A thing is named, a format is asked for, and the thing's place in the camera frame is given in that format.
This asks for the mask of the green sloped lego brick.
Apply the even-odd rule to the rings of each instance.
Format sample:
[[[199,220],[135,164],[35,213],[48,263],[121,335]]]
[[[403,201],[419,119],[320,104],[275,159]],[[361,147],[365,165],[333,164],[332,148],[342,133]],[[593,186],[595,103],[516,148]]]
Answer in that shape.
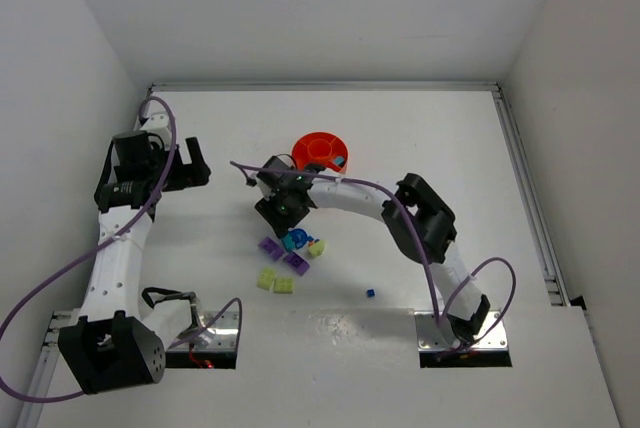
[[[324,253],[326,249],[326,241],[320,239],[319,242],[315,243],[310,247],[308,246],[307,249],[308,249],[308,254],[311,258],[318,258]]]

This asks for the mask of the light green rounded lego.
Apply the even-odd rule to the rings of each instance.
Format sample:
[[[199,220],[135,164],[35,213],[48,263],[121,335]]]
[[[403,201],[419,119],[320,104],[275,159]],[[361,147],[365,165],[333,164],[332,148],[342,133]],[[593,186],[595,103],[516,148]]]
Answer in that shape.
[[[289,277],[276,277],[273,282],[272,292],[274,294],[293,294],[295,291],[295,280]]]

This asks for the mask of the teal long lego brick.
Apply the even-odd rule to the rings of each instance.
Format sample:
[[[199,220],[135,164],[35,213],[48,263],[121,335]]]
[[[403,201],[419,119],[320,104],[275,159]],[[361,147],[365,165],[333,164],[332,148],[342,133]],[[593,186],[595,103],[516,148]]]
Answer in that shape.
[[[281,243],[286,252],[292,252],[296,249],[295,241],[290,233],[281,238]]]

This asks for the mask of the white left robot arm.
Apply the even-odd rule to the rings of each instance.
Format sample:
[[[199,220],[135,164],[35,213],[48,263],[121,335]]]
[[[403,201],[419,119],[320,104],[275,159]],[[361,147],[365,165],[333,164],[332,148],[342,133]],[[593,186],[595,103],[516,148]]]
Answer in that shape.
[[[192,292],[139,288],[146,240],[164,192],[204,186],[211,170],[199,142],[186,141],[184,163],[161,130],[118,134],[110,142],[94,200],[102,246],[77,321],[58,347],[82,391],[93,395],[159,382],[166,352],[200,328]]]

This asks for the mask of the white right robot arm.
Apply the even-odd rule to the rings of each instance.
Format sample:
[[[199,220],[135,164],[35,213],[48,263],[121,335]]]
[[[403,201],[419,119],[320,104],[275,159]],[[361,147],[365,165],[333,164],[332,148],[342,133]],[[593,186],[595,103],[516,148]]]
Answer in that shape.
[[[459,256],[453,211],[421,176],[409,173],[391,190],[318,164],[297,169],[273,156],[246,184],[260,189],[255,209],[280,239],[313,209],[338,209],[384,224],[399,251],[423,267],[439,325],[462,346],[475,341],[490,302]]]

